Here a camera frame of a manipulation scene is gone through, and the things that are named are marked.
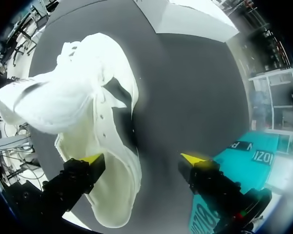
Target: white sneaker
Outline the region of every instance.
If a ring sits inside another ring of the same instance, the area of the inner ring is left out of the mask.
[[[106,170],[87,198],[99,223],[122,227],[142,177],[132,143],[136,80],[121,47],[100,33],[65,43],[57,62],[39,81],[0,90],[2,118],[57,133],[55,146],[64,161],[104,153]],[[3,97],[7,91],[15,93],[13,99]]]

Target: cable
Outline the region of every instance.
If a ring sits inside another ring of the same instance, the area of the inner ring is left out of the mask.
[[[43,176],[44,176],[44,173],[40,176],[40,177],[38,177],[38,178],[27,178],[27,177],[24,177],[24,176],[22,176],[22,175],[18,175],[18,176],[20,176],[20,177],[22,177],[22,178],[25,178],[25,179],[41,179]]]
[[[7,157],[7,158],[11,158],[11,159],[15,159],[15,160],[18,160],[18,161],[21,161],[23,162],[23,160],[17,158],[17,157],[10,157],[10,156],[6,156],[6,155],[2,155],[3,157]]]
[[[27,168],[34,174],[34,176],[36,177],[36,179],[37,179],[37,181],[38,181],[38,183],[39,183],[39,186],[40,186],[40,190],[42,191],[42,186],[41,186],[41,183],[40,183],[40,181],[39,181],[39,178],[38,178],[38,176],[36,175],[36,173],[34,173],[34,171],[33,170],[31,170],[30,168],[29,168],[29,166],[26,164],[26,166],[27,166]]]
[[[3,130],[4,130],[4,134],[8,137],[8,134],[6,133],[5,127],[6,127],[6,123],[4,123]],[[18,133],[18,126],[16,125],[16,133],[14,134],[14,136],[16,136],[17,133]]]
[[[4,151],[12,151],[14,149],[18,149],[18,148],[21,148],[21,147],[11,147],[11,148],[5,148],[5,149],[1,149],[0,152],[4,152]]]
[[[28,170],[30,170],[33,174],[34,174],[34,176],[36,177],[36,179],[37,179],[37,181],[38,181],[38,183],[39,183],[39,186],[40,186],[40,190],[42,191],[42,186],[41,186],[41,183],[40,183],[40,181],[39,181],[39,178],[38,178],[38,176],[36,175],[36,173],[33,171],[33,170],[31,170],[30,168],[29,168],[29,166],[27,165],[27,164],[25,164],[26,165],[26,167],[28,168]]]
[[[0,147],[1,147],[1,146],[5,146],[5,145],[9,145],[9,144],[12,144],[12,143],[15,143],[15,142],[18,142],[18,141],[21,141],[21,140],[27,139],[27,138],[30,138],[30,136],[25,137],[25,138],[23,138],[23,139],[19,139],[19,140],[13,141],[13,142],[10,142],[10,143],[6,143],[6,144],[4,144],[4,145],[0,145]]]

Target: white cardboard box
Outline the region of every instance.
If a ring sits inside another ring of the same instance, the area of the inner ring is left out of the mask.
[[[226,42],[239,33],[211,0],[133,1],[158,34],[186,34]]]

